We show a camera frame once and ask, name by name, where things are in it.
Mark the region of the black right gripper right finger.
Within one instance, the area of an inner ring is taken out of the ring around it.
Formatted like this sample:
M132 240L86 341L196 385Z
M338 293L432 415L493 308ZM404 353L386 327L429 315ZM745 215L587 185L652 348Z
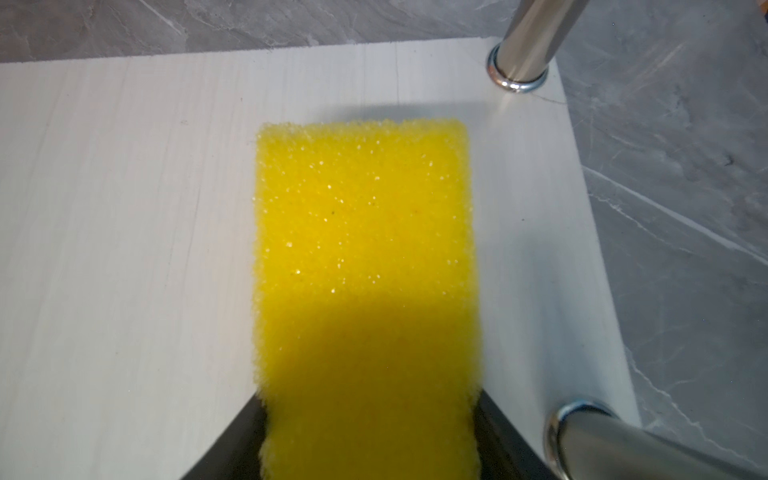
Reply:
M555 478L485 390L479 395L473 415L481 479Z

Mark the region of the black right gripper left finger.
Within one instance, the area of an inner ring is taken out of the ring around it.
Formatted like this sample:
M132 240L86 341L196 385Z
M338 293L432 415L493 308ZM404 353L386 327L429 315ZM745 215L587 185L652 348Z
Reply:
M257 395L252 396L181 479L261 479L260 449L265 439L266 419L262 401Z

